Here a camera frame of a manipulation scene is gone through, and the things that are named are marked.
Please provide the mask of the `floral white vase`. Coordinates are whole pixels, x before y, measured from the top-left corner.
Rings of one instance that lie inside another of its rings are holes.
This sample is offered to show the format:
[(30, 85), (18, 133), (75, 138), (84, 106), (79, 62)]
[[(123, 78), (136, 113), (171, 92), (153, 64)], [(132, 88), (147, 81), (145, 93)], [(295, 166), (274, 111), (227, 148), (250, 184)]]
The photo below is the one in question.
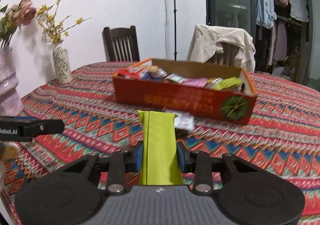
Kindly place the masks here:
[(56, 79), (60, 84), (67, 84), (72, 81), (71, 67), (69, 64), (68, 52), (62, 42), (55, 44), (53, 49), (53, 63)]

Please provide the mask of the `chair with beige jacket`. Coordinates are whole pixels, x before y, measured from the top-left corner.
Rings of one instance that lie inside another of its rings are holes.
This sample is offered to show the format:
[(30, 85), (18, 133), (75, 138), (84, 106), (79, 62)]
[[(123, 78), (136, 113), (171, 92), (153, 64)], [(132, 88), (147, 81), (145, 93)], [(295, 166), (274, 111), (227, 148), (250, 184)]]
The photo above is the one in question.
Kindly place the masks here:
[(217, 65), (235, 66), (235, 57), (239, 48), (232, 44), (222, 43), (222, 52), (215, 53), (207, 62)]

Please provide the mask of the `pink artificial roses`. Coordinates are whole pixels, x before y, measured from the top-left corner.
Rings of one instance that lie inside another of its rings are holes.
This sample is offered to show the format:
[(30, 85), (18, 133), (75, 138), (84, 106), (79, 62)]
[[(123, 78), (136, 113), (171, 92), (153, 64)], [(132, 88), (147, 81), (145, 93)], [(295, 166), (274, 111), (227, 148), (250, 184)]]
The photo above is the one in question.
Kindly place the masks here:
[(36, 13), (37, 9), (32, 0), (20, 0), (11, 7), (1, 7), (1, 48), (10, 44), (19, 27), (30, 25)]

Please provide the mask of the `red blue snack bag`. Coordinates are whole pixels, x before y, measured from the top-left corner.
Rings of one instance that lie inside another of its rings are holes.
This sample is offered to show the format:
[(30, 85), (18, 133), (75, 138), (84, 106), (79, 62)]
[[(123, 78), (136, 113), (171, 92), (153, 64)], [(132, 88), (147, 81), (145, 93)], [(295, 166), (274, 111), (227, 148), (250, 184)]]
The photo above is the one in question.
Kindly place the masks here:
[(117, 70), (119, 77), (125, 79), (135, 79), (138, 81), (162, 81), (168, 73), (155, 65), (137, 66), (133, 68), (121, 68)]

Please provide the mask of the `red orange cardboard box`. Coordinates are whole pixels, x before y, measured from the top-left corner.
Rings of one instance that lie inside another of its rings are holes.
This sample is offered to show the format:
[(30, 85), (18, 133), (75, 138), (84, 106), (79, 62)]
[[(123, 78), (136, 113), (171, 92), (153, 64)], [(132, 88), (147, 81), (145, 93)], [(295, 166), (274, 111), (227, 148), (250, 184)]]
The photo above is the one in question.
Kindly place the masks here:
[(205, 88), (189, 87), (174, 82), (140, 81), (124, 77), (124, 68), (113, 75), (117, 101), (122, 104), (172, 109), (184, 111), (197, 117), (230, 121), (236, 124), (247, 124), (251, 117), (257, 92), (249, 74), (234, 66), (190, 61), (171, 61), (148, 58), (134, 64), (155, 65), (169, 74), (187, 78), (223, 79), (239, 77), (245, 85), (244, 91), (215, 91)]

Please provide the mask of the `beige jacket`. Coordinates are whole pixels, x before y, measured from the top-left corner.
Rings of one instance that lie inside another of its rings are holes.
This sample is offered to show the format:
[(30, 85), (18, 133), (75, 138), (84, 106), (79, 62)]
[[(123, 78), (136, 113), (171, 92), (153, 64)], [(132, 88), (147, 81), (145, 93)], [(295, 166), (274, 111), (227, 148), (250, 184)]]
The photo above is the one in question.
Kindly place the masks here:
[(222, 43), (232, 44), (239, 48), (235, 57), (235, 67), (254, 72), (253, 37), (246, 30), (236, 27), (196, 25), (187, 60), (206, 63), (216, 52), (222, 52)]

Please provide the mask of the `yellow flower branches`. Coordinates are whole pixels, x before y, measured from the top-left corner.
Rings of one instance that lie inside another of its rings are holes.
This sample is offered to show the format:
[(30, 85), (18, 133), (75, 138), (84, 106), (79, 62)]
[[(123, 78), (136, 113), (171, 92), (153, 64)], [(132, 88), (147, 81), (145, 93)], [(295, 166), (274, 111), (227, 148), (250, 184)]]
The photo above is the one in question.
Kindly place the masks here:
[(63, 42), (63, 37), (69, 36), (69, 30), (82, 24), (91, 18), (78, 18), (73, 25), (65, 27), (66, 20), (71, 18), (71, 15), (65, 16), (62, 20), (56, 21), (57, 12), (60, 7), (61, 0), (57, 0), (52, 5), (44, 4), (36, 12), (36, 21), (43, 29), (44, 38), (52, 43), (57, 44)]

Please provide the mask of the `pink ribbed vase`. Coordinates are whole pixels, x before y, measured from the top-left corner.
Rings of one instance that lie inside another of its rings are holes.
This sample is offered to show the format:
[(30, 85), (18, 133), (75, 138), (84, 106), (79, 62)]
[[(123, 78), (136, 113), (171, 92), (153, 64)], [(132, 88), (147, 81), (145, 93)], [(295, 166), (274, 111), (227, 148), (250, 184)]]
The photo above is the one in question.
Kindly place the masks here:
[(1, 48), (1, 116), (18, 116), (23, 111), (23, 103), (16, 90), (19, 84), (9, 46)]

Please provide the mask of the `light blue hanging shirt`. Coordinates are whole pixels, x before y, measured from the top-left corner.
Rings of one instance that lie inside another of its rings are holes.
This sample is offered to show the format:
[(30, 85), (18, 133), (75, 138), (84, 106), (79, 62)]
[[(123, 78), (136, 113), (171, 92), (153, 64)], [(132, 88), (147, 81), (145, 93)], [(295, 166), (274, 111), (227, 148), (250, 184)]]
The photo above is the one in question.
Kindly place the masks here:
[(266, 29), (272, 29), (276, 19), (274, 0), (257, 0), (256, 24)]

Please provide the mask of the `colourful patterned tablecloth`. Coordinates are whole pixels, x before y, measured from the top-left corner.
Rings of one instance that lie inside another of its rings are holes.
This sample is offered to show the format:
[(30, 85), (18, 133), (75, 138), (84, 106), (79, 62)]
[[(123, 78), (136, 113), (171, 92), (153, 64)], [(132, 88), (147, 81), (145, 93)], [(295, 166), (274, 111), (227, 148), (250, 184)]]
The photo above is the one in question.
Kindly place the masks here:
[[(11, 223), (20, 223), (14, 194), (24, 185), (85, 154), (104, 157), (141, 140), (138, 109), (114, 95), (113, 74), (128, 66), (82, 66), (69, 84), (51, 81), (23, 97), (22, 116), (59, 118), (65, 131), (20, 143), (20, 155), (5, 161), (1, 202)], [(319, 224), (319, 92), (268, 75), (251, 74), (251, 80), (258, 97), (247, 125), (197, 118), (181, 140), (188, 149), (213, 157), (230, 152), (287, 179), (306, 198), (300, 224)]]

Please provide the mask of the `white gold snack packet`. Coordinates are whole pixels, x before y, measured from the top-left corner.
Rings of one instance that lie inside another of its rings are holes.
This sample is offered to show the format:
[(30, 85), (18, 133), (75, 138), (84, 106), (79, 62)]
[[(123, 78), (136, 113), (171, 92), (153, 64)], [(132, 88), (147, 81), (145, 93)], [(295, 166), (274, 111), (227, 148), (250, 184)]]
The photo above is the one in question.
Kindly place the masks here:
[(179, 76), (177, 74), (170, 74), (165, 77), (165, 80), (171, 81), (174, 83), (178, 83), (178, 84), (181, 84), (181, 83), (187, 81), (187, 79), (185, 77)]

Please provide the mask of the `pink snack packet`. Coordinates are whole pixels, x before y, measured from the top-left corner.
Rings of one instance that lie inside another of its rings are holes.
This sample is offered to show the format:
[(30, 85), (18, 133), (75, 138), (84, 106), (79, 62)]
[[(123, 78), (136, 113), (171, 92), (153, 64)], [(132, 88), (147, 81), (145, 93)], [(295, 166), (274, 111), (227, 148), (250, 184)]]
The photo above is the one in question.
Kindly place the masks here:
[(189, 78), (185, 79), (181, 84), (189, 87), (204, 88), (207, 81), (207, 78)]

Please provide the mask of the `white hanging garment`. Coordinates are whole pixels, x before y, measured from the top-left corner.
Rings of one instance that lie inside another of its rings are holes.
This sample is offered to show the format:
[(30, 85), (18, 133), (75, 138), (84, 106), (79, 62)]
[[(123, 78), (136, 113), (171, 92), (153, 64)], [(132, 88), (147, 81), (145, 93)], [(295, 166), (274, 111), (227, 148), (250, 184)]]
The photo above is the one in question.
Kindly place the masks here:
[(309, 22), (307, 0), (289, 0), (291, 4), (290, 17), (300, 22)]

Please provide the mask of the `black light stand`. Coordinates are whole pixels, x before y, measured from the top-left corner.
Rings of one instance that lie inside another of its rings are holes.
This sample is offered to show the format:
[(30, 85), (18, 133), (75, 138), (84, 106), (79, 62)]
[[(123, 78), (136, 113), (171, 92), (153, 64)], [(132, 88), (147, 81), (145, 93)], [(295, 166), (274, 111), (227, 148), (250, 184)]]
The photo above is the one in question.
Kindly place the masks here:
[(176, 8), (176, 0), (173, 0), (174, 6), (174, 61), (177, 61), (177, 8)]

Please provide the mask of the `white silver snack packet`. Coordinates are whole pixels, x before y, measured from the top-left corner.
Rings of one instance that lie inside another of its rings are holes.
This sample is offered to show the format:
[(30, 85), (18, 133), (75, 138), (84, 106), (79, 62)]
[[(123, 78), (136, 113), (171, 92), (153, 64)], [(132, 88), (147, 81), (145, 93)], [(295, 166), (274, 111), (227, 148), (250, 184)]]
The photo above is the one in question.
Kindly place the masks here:
[(174, 120), (175, 129), (188, 131), (188, 132), (192, 132), (195, 130), (194, 116), (191, 115), (190, 113), (183, 112), (183, 111), (176, 111), (172, 109), (166, 109), (166, 108), (163, 109), (163, 112), (173, 113), (175, 115), (175, 120)]

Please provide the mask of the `green snack packet in box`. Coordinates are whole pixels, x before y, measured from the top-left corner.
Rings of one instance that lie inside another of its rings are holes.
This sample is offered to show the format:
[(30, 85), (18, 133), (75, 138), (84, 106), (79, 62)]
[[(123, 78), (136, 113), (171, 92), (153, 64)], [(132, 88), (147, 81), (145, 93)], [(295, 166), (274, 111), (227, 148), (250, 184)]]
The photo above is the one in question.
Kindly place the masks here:
[(223, 79), (219, 81), (216, 85), (214, 85), (214, 90), (225, 90), (229, 88), (238, 88), (242, 85), (242, 79), (239, 77), (231, 77), (227, 79)]

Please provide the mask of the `green snack packet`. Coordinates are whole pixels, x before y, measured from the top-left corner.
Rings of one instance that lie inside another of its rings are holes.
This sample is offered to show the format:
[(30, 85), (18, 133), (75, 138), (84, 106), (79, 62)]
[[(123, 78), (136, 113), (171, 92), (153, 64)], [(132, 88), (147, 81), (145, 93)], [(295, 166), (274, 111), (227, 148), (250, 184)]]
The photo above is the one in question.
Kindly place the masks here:
[(139, 111), (143, 126), (140, 185), (182, 185), (173, 113)]
[(231, 77), (227, 79), (223, 79), (219, 81), (216, 85), (214, 85), (214, 90), (225, 90), (229, 88), (238, 88), (242, 85), (242, 79), (239, 77)]

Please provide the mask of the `dark wooden chair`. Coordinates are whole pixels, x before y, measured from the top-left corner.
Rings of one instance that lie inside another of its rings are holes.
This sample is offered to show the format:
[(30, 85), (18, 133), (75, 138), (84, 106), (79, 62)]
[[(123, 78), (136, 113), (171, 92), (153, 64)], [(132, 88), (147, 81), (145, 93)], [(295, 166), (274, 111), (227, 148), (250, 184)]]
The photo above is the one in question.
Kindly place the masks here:
[(103, 39), (106, 57), (109, 62), (138, 62), (140, 61), (136, 27), (104, 27)]

